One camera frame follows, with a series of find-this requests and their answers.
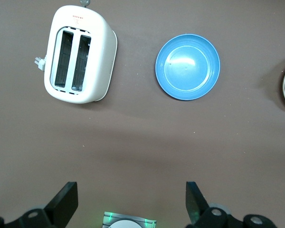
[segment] blue bowl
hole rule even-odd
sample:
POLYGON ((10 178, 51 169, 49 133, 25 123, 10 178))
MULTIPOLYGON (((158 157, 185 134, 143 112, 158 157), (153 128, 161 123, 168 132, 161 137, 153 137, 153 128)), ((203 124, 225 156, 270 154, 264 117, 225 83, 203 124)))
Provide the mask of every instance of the blue bowl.
POLYGON ((179 100, 194 100, 215 85, 220 70, 219 55, 204 37, 183 34, 169 40, 155 64, 162 89, 179 100))

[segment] white toaster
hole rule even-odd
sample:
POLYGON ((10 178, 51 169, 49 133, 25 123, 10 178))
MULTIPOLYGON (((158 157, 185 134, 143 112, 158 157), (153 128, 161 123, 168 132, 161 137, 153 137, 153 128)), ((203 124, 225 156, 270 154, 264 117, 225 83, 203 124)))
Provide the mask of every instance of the white toaster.
POLYGON ((53 97, 83 104, 107 93, 117 51, 117 37, 98 13, 63 6, 54 15, 44 59, 44 85, 53 97))

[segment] brown table surface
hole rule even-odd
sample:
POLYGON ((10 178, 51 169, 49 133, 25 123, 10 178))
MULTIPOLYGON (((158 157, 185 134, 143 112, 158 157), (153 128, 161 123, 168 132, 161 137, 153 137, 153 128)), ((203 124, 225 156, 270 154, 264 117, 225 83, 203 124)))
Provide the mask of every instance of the brown table surface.
POLYGON ((189 222, 185 183, 237 219, 285 228, 285 0, 92 0, 118 37, 106 97, 51 97, 34 64, 56 10, 78 0, 0 0, 0 216, 47 204, 77 181, 69 228, 100 228, 105 211, 189 222), (155 75, 172 37, 216 47, 219 79, 193 101, 171 98, 155 75))

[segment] green light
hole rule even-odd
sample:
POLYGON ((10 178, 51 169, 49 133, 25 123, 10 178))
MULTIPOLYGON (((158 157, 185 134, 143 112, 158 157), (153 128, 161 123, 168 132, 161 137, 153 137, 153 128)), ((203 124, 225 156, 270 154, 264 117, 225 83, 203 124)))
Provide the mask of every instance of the green light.
POLYGON ((112 215, 113 215, 113 213, 111 212, 110 217, 109 217, 109 221, 111 221, 112 215))

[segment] toaster slot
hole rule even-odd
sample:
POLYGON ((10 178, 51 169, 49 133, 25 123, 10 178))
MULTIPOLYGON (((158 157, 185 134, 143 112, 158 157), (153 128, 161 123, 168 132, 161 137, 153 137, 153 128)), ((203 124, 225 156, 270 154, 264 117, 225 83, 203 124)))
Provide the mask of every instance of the toaster slot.
POLYGON ((55 86, 64 88, 66 86, 68 65, 70 62, 72 42, 74 34, 68 31, 63 31, 59 61, 57 64, 57 73, 55 77, 55 86))
POLYGON ((76 66, 74 71, 72 90, 82 91, 82 84, 86 74, 86 62, 89 54, 91 38, 81 36, 79 41, 76 66))

